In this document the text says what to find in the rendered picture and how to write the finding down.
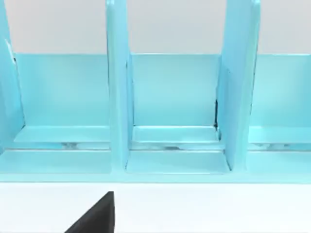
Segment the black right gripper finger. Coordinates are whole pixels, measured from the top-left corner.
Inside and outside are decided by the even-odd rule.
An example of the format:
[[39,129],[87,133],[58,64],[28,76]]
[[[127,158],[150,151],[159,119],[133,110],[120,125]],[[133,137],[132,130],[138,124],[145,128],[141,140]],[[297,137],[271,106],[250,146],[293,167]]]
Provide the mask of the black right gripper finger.
[[107,192],[64,233],[115,233],[114,192]]

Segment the light blue rack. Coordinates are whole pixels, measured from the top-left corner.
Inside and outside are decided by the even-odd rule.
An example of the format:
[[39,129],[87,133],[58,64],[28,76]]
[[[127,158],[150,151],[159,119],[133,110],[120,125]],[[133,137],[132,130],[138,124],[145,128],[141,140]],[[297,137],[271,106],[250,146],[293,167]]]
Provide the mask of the light blue rack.
[[134,53],[128,0],[41,0],[55,48],[13,48],[0,0],[0,182],[311,184],[311,54],[258,53],[261,0],[221,52]]

